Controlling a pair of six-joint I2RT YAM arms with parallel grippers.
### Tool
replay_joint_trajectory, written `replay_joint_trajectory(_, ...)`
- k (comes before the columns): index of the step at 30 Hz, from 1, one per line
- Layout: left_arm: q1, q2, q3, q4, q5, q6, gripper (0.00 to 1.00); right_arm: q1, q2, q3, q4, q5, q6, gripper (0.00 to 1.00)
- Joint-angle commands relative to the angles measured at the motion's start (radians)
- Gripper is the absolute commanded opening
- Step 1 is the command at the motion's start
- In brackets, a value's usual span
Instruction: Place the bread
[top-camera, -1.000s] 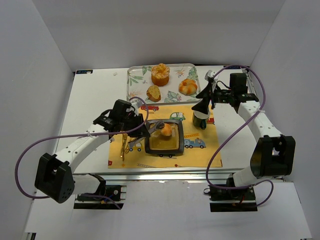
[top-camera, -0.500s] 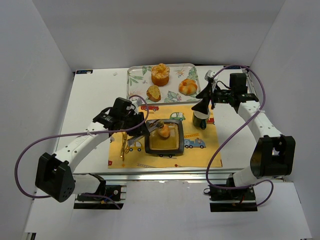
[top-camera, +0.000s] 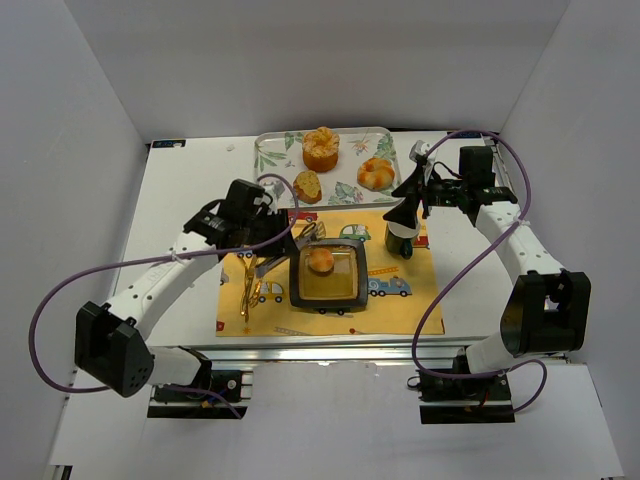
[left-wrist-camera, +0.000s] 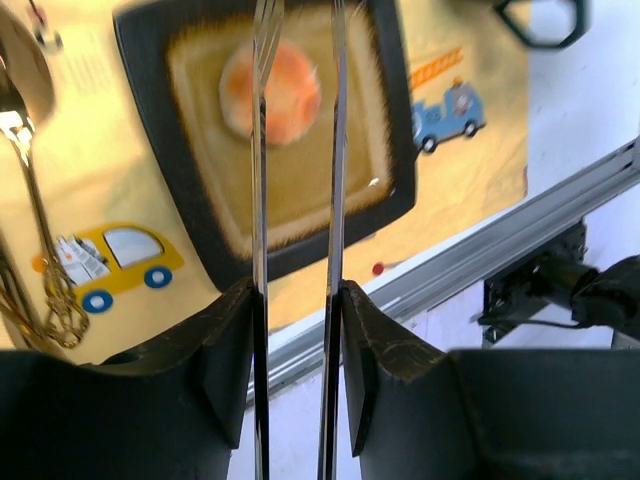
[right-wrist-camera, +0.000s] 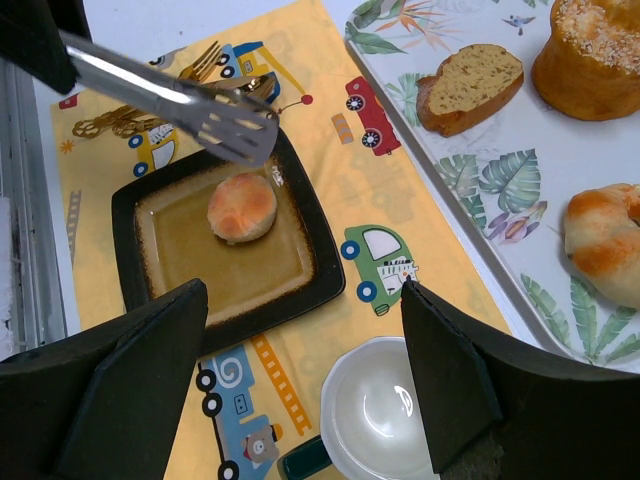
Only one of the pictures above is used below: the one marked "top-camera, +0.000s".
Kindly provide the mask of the small round bread roll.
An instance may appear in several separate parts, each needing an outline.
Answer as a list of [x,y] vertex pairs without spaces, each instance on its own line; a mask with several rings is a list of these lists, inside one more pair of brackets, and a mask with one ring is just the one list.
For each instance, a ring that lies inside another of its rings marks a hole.
[[307,256],[308,267],[317,274],[327,274],[334,267],[334,257],[327,248],[313,247]]

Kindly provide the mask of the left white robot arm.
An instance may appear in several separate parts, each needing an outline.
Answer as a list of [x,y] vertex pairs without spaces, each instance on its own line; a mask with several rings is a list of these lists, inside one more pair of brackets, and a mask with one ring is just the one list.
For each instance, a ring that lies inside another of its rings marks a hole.
[[225,198],[191,217],[168,253],[139,279],[101,305],[82,306],[76,315],[76,366],[124,398],[146,385],[207,394],[212,363],[204,354],[147,341],[182,294],[227,255],[250,251],[270,258],[296,251],[288,212],[278,205],[288,185],[275,174],[256,183],[233,181]]

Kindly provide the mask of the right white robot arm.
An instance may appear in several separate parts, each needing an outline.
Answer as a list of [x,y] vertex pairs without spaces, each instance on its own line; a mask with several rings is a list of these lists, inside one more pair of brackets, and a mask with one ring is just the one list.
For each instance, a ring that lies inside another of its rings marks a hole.
[[413,172],[392,193],[400,202],[383,217],[387,250],[410,258],[419,221],[434,207],[457,208],[489,241],[513,284],[498,332],[465,348],[454,374],[482,378],[511,370],[528,355],[580,349],[591,282],[585,273],[567,270],[546,250],[513,192],[497,185],[492,149],[461,148],[458,172],[448,178],[435,172],[435,157],[426,143],[416,142],[410,158]]

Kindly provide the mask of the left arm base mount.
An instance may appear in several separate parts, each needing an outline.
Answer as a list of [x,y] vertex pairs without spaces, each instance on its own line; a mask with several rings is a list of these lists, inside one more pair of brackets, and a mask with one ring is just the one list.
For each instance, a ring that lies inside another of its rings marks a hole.
[[239,420],[252,397],[253,370],[247,365],[214,362],[204,393],[153,387],[147,408],[150,419]]

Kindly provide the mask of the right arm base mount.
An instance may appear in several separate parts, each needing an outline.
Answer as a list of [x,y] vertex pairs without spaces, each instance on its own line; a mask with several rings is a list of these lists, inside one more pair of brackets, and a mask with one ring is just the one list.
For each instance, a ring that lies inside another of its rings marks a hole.
[[515,422],[511,391],[504,377],[454,380],[419,372],[407,379],[406,386],[418,394],[423,425]]

